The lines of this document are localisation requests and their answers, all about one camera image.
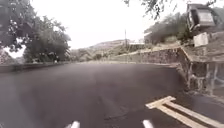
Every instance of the stone wall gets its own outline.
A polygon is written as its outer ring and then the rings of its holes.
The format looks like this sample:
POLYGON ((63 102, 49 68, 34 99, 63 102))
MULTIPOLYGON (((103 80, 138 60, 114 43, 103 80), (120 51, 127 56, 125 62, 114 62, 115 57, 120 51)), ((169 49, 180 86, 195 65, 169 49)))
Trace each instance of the stone wall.
POLYGON ((195 56, 186 48, 125 54, 110 58, 110 60, 137 63, 179 63, 181 74, 189 90, 211 95, 224 92, 220 92, 220 88, 223 87, 224 90, 224 63, 212 62, 202 56, 195 56))

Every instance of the wet road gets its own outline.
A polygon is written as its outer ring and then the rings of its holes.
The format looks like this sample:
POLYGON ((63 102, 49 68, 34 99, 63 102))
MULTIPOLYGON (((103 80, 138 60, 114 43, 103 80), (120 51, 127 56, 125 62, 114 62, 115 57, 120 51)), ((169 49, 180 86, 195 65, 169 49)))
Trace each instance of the wet road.
POLYGON ((0 74, 0 124, 4 128, 188 128, 145 104, 166 96, 224 123, 224 107, 210 98, 185 94, 175 68, 144 64, 67 64, 0 74))

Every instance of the hill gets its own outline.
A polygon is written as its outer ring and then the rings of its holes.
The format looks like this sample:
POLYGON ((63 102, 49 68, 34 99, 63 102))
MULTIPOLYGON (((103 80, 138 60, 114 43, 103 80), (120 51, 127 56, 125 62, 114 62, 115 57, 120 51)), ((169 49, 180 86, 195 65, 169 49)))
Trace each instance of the hill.
POLYGON ((141 44, 132 44, 133 41, 127 40, 114 40, 102 42, 88 48, 71 50, 70 57, 73 61, 89 61, 107 58, 111 56, 121 55, 128 52, 133 52, 138 49, 145 48, 141 44))
POLYGON ((103 54, 106 53, 115 47, 125 45, 126 41, 125 40, 113 40, 113 41, 106 41, 102 43, 98 43, 96 45, 90 46, 86 48, 86 50, 90 54, 103 54))

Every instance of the road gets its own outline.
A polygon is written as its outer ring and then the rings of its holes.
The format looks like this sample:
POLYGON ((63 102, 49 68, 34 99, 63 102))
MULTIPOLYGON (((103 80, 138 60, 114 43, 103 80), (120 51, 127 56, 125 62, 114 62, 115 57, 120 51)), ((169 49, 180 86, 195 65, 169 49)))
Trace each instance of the road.
POLYGON ((166 96, 224 123, 223 104, 185 93, 175 68, 149 64, 67 64, 0 74, 0 124, 3 128, 188 128, 145 104, 166 96))

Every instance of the foliage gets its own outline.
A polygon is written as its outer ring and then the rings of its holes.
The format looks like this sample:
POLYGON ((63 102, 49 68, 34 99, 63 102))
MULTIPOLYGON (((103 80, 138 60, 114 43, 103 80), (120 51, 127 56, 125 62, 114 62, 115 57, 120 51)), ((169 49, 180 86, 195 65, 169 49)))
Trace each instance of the foliage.
POLYGON ((94 60, 100 60, 101 58, 102 58, 101 54, 96 54, 96 55, 93 56, 94 60))
POLYGON ((67 41, 70 38, 64 33, 60 23, 44 17, 34 19, 32 34, 29 34, 29 43, 26 44, 24 58, 28 62, 36 59, 38 62, 64 61, 69 48, 67 41))
POLYGON ((29 0, 2 0, 0 4, 1 46, 17 51, 27 43, 26 37, 31 32, 36 14, 29 0))
POLYGON ((221 20, 224 22, 224 7, 223 8, 214 8, 214 11, 220 16, 221 20))
POLYGON ((137 50, 144 49, 144 48, 145 46, 141 44, 120 45, 108 51, 108 56, 117 56, 117 55, 126 54, 130 52, 135 52, 137 50))
POLYGON ((83 62, 92 59, 90 53, 85 49, 78 49, 70 51, 70 59, 72 61, 83 62))
MULTIPOLYGON (((125 4, 129 6, 131 0, 123 0, 125 4)), ((158 19, 160 17, 160 13, 164 11, 165 6, 169 6, 169 4, 166 3, 172 3, 173 0, 140 0, 141 5, 145 7, 145 14, 150 13, 151 18, 158 19)), ((213 5, 217 0, 207 0, 206 3, 207 6, 213 5)))
POLYGON ((145 37, 146 43, 157 44, 165 42, 168 37, 174 36, 179 40, 191 38, 186 24, 186 14, 177 13, 167 16, 163 21, 155 23, 146 32, 151 32, 145 37))
POLYGON ((67 59, 70 38, 59 22, 47 17, 41 20, 29 0, 2 0, 0 5, 0 47, 17 52, 25 46, 27 62, 67 59))

